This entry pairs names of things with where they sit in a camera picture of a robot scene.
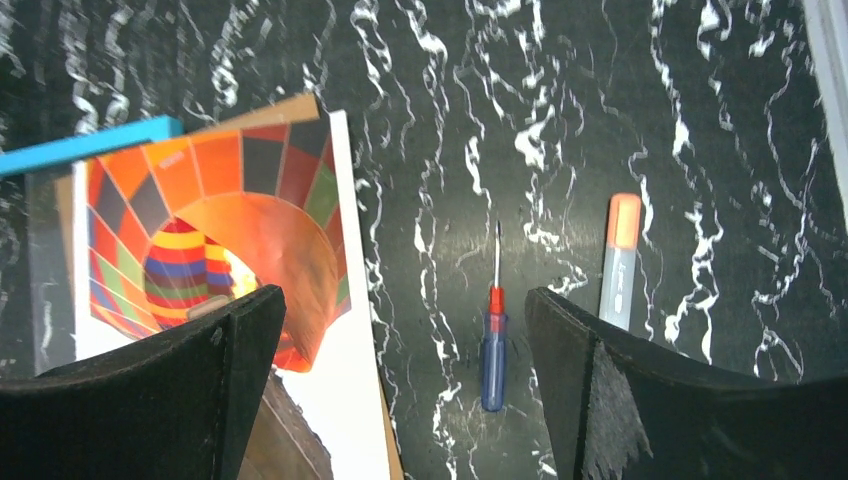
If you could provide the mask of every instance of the screwdriver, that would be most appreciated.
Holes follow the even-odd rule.
[[[501,222],[495,225],[495,281],[489,289],[489,311],[483,321],[483,409],[497,412],[503,408],[506,371],[506,322],[504,292],[501,288]]]

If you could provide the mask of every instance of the gray marker body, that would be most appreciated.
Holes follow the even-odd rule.
[[[625,250],[607,244],[598,316],[601,320],[627,331],[630,330],[630,302],[633,299],[635,268],[636,250]]]

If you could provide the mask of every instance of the blue book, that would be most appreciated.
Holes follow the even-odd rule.
[[[183,125],[179,120],[161,116],[88,135],[42,143],[0,155],[0,177],[95,157],[144,143],[161,142],[182,134]]]

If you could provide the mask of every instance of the blue screwdriver handle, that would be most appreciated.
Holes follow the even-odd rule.
[[[503,408],[506,373],[506,314],[489,313],[483,334],[483,409],[497,412]]]

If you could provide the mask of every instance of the white marble veining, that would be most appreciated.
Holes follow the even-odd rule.
[[[594,298],[603,232],[585,199],[605,176],[645,207],[634,334],[801,381],[810,340],[786,318],[802,311],[798,298],[823,305],[833,324],[845,318],[831,265],[848,257],[848,239],[818,217],[826,133],[804,137],[800,157],[781,137],[799,121],[787,118],[794,89],[806,88],[796,84],[814,74],[803,24],[777,13],[789,0],[236,0],[215,15],[190,0],[122,0],[104,7],[105,27],[80,0],[41,2],[58,12],[77,133],[159,113],[205,125],[304,90],[347,109],[377,361],[410,478],[487,478],[511,462],[556,476],[547,436],[527,433],[545,427],[521,306],[509,307],[516,393],[499,415],[481,410],[469,367],[483,305],[460,307],[483,301],[497,218],[513,226],[505,258],[539,264],[508,272],[508,288]],[[10,40],[21,4],[0,1],[0,60],[19,76],[43,63]],[[165,32],[175,38],[156,38]],[[724,67],[737,57],[783,81],[754,95],[759,87]],[[804,108],[796,116],[817,111]],[[0,148],[11,121],[0,107]],[[729,311],[732,342],[720,330]],[[727,360],[732,349],[739,360]],[[497,450],[507,444],[518,446]]]
[[[18,262],[25,261],[21,258],[21,241],[18,232],[9,221],[9,217],[16,215],[12,212],[13,209],[21,208],[23,194],[19,187],[7,180],[3,182],[2,188],[6,190],[8,198],[0,199],[0,328],[4,322],[10,321],[8,317],[4,317],[3,313],[6,310],[6,305],[9,302],[9,296],[13,293],[11,283],[14,273],[9,272]],[[0,378],[6,376],[6,368],[11,368],[18,362],[14,353],[0,352]]]

